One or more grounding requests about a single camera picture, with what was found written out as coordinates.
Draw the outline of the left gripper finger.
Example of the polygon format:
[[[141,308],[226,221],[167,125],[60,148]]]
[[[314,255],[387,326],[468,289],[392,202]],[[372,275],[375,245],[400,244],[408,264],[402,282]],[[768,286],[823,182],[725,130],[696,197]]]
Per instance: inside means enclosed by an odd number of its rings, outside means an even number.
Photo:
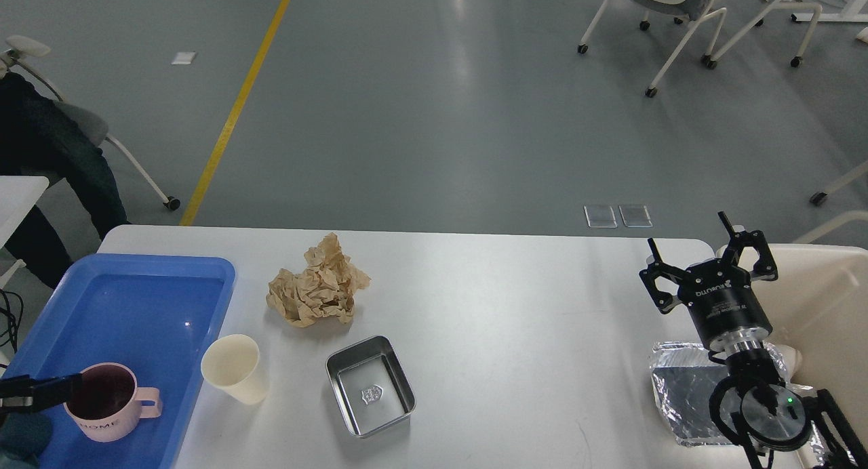
[[[83,385],[83,374],[36,380],[19,375],[1,382],[1,413],[38,413],[67,403]]]

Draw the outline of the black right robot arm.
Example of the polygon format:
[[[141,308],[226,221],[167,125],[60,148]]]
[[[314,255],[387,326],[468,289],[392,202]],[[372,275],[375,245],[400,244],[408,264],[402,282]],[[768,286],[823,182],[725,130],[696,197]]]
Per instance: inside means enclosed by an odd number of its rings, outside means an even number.
[[[827,468],[865,468],[866,450],[828,389],[804,397],[788,388],[766,347],[772,322],[756,296],[756,281],[777,281],[778,264],[760,230],[735,229],[724,212],[729,241],[719,256],[679,268],[663,261],[654,239],[639,272],[661,314],[684,305],[708,360],[728,374],[708,399],[714,426],[762,467],[778,451],[796,451],[818,429],[828,446]]]

